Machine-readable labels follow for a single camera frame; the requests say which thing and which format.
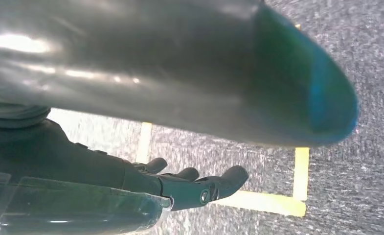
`transparent plastic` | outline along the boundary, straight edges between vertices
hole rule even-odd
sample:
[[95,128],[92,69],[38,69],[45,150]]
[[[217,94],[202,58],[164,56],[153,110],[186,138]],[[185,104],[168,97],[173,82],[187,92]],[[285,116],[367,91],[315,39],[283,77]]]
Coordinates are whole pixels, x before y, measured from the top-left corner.
[[0,173],[0,235],[118,235],[145,232],[170,199],[125,190]]

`robotic hand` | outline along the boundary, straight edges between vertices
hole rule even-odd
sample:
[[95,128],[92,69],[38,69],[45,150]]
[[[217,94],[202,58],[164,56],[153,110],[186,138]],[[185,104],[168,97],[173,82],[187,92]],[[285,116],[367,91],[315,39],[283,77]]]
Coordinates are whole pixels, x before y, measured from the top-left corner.
[[0,234],[120,234],[150,228],[168,211],[197,208],[235,193],[240,166],[199,178],[194,168],[158,175],[163,158],[130,162],[70,142],[44,120],[0,128]]

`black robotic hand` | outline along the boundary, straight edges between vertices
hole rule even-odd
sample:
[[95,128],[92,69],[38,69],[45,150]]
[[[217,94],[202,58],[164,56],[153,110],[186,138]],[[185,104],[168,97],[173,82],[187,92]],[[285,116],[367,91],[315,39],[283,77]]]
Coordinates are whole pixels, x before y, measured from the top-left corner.
[[[146,174],[157,174],[167,166],[163,158],[156,158],[148,164],[134,163],[134,167]],[[172,200],[172,211],[201,207],[209,202],[234,194],[245,181],[248,174],[241,166],[229,168],[221,177],[199,178],[195,168],[186,168],[177,174],[154,175],[161,182],[161,196]]]

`glossy black surface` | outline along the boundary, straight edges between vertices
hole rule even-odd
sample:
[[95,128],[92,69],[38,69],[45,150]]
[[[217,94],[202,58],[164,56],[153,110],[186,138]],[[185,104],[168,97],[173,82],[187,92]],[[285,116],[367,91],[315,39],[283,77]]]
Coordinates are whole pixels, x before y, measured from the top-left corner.
[[328,55],[256,0],[0,1],[0,99],[290,146],[337,142],[358,112]]

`yellow tape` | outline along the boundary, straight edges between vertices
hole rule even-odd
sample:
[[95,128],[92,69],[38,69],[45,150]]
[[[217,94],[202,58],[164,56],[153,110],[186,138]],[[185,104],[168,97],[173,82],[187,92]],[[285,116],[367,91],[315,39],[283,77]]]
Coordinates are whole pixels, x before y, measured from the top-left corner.
[[293,197],[300,201],[307,200],[309,148],[295,149]]
[[150,161],[149,145],[152,135],[152,124],[143,122],[141,124],[140,137],[138,138],[136,163],[148,163]]
[[298,217],[306,214],[306,204],[292,197],[249,191],[238,191],[213,204]]

